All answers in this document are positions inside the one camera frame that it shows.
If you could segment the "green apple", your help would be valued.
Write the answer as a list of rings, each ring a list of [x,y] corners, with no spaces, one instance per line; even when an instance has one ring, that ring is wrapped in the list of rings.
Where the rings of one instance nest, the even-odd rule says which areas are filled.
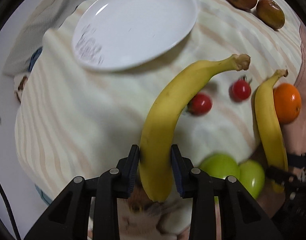
[[[240,178],[240,168],[235,159],[223,153],[215,153],[205,158],[198,167],[209,176],[225,179],[228,176]]]
[[[265,173],[260,163],[249,159],[239,165],[240,182],[257,199],[261,194],[265,184]]]

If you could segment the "small yellow banana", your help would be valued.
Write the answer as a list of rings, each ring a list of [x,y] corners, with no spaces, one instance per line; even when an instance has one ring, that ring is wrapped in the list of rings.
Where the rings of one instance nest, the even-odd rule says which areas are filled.
[[[267,159],[268,166],[288,172],[288,160],[280,124],[276,115],[273,87],[288,71],[278,69],[265,80],[255,93],[255,116],[259,136]]]

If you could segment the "orange fruit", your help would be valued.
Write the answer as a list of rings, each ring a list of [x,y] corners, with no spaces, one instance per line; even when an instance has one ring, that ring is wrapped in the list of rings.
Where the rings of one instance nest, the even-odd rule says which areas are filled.
[[[273,90],[275,112],[280,124],[293,122],[301,111],[302,100],[298,89],[289,84],[282,83]]]

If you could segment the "large yellow banana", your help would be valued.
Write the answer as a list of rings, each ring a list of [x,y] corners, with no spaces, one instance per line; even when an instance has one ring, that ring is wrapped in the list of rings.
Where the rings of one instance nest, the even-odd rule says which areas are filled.
[[[248,70],[250,56],[233,54],[221,61],[196,61],[161,91],[144,122],[139,175],[144,191],[153,202],[165,202],[172,191],[171,145],[178,119],[190,100],[222,72]]]

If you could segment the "cherry tomato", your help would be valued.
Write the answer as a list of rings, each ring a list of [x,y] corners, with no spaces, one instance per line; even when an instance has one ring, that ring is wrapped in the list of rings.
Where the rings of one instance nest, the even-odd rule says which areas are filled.
[[[230,86],[230,96],[235,102],[243,102],[247,100],[251,94],[252,88],[246,76],[240,77]]]
[[[187,109],[195,116],[208,114],[212,109],[212,99],[205,93],[198,93],[190,100]]]

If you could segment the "dark red apple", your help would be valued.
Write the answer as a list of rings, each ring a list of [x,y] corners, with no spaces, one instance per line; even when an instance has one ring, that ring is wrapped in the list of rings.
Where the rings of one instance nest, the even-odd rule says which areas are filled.
[[[257,17],[274,30],[285,24],[285,15],[281,7],[273,0],[259,0],[256,6]]]

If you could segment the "striped cream blanket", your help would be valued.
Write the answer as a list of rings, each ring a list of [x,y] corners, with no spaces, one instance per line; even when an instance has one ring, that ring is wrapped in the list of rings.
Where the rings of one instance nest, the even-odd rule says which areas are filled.
[[[43,50],[24,87],[15,122],[18,160],[37,186],[54,199],[75,176],[92,178],[114,167],[140,141],[144,121],[160,91],[197,60],[217,61],[248,54],[247,72],[226,72],[211,79],[203,92],[213,98],[209,114],[181,115],[174,143],[198,166],[206,156],[226,152],[237,163],[259,146],[252,101],[231,101],[229,87],[246,74],[252,89],[278,68],[282,81],[297,83],[306,53],[306,26],[282,0],[286,22],[279,31],[226,0],[196,0],[197,22],[172,50],[139,67],[112,73],[83,69],[71,39],[82,14],[96,0],[78,6],[59,29],[43,36]],[[135,194],[141,190],[135,188]],[[191,200],[176,189],[165,204],[149,207],[140,195],[119,200],[121,239],[188,239]]]

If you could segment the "teddy bear print pillow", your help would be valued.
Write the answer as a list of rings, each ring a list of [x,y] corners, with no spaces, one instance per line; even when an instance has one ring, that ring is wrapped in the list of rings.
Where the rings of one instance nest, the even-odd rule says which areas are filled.
[[[30,72],[24,72],[16,75],[13,79],[13,85],[14,85],[14,94],[18,100],[18,102],[21,102],[22,93],[24,91],[24,86],[30,76]]]

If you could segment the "white ceramic plate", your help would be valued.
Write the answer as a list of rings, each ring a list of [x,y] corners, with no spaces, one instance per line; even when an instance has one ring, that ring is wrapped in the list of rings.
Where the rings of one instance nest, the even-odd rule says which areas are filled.
[[[77,23],[72,50],[88,69],[129,69],[180,43],[197,15],[195,0],[95,0]]]

